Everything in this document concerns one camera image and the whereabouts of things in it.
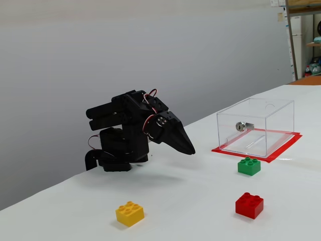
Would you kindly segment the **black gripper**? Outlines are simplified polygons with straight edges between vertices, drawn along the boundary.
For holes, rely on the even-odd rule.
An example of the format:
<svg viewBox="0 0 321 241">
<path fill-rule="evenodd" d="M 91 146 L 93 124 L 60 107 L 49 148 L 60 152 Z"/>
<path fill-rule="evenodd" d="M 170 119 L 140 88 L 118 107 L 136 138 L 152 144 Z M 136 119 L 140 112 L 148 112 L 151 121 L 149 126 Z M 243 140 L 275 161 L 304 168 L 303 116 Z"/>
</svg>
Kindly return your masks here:
<svg viewBox="0 0 321 241">
<path fill-rule="evenodd" d="M 147 124 L 147 135 L 152 142 L 165 143 L 183 154 L 195 154 L 181 121 L 171 112 L 163 111 Z"/>
</svg>

